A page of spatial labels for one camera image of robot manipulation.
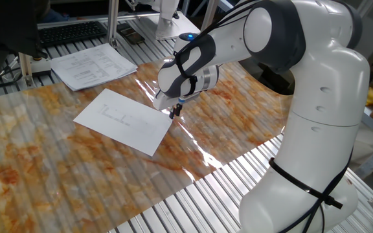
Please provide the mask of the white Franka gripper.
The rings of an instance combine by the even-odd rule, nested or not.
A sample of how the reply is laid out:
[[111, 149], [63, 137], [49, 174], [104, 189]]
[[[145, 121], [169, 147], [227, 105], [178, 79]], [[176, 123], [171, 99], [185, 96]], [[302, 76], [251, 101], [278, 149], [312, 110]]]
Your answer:
[[155, 95], [155, 98], [153, 99], [153, 106], [154, 108], [156, 108], [156, 110], [163, 110], [168, 107], [173, 107], [176, 105], [175, 108], [174, 107], [171, 108], [171, 111], [169, 114], [170, 119], [173, 119], [174, 115], [177, 117], [180, 115], [180, 112], [183, 108], [183, 104], [198, 98], [199, 95], [200, 93], [194, 93], [190, 96], [180, 96], [176, 98], [170, 98], [166, 96], [161, 90], [159, 90], [157, 94]]

